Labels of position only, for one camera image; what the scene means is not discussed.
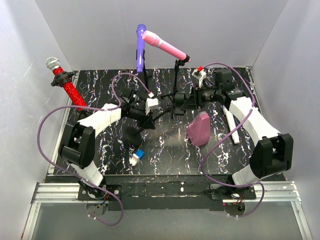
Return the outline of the black round-base mic stand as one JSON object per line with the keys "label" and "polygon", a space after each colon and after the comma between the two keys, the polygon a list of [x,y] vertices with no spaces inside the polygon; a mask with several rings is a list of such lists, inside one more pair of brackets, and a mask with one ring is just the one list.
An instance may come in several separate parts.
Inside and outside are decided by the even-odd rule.
{"label": "black round-base mic stand", "polygon": [[153,112],[149,112],[147,114],[143,113],[142,110],[138,109],[130,109],[127,113],[124,113],[123,116],[129,119],[135,120],[138,126],[136,129],[133,126],[128,126],[123,131],[123,136],[125,142],[138,148],[142,144],[141,132],[144,130],[155,130],[156,129],[156,121],[163,117],[165,114],[168,114],[174,110],[174,105],[169,105],[163,112],[161,112],[157,116],[153,116]]}

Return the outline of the white microphone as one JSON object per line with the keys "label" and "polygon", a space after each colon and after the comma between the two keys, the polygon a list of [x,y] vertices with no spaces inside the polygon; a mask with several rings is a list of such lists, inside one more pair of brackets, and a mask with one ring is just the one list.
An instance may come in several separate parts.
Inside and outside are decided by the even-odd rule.
{"label": "white microphone", "polygon": [[[227,120],[227,123],[228,123],[228,126],[229,126],[229,130],[233,131],[236,128],[236,123],[235,123],[235,119],[234,119],[233,114],[229,110],[227,110],[227,108],[224,105],[222,106],[222,110],[223,110],[223,113],[224,113],[224,115],[226,117],[226,120]],[[232,140],[233,140],[234,144],[237,145],[237,144],[240,143],[240,138],[239,138],[239,134],[238,134],[237,130],[235,130],[231,134],[231,137],[232,137]]]}

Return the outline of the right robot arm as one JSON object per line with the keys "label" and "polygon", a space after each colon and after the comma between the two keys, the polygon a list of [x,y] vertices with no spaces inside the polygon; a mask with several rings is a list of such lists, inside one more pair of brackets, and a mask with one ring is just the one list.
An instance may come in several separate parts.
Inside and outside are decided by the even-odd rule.
{"label": "right robot arm", "polygon": [[196,68],[192,75],[198,79],[198,84],[180,109],[196,110],[206,103],[218,102],[240,121],[230,133],[244,127],[249,134],[255,145],[249,164],[231,174],[225,183],[220,183],[230,198],[237,199],[245,188],[291,169],[294,140],[290,134],[280,133],[262,116],[255,107],[254,96],[248,96],[242,88],[235,86],[233,72],[235,69],[232,67],[213,71],[214,85],[209,87],[204,84],[207,77],[205,69],[201,66]]}

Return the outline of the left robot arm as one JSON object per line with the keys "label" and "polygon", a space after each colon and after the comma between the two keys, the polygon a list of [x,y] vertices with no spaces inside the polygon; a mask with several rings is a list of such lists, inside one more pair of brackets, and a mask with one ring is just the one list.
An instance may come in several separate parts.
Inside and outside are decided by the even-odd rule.
{"label": "left robot arm", "polygon": [[97,136],[122,118],[135,120],[142,130],[153,130],[153,110],[158,107],[159,100],[153,93],[140,100],[132,90],[116,104],[106,103],[94,113],[83,110],[75,124],[66,124],[58,154],[76,170],[80,176],[79,184],[91,198],[101,200],[107,193],[106,180],[94,163]]}

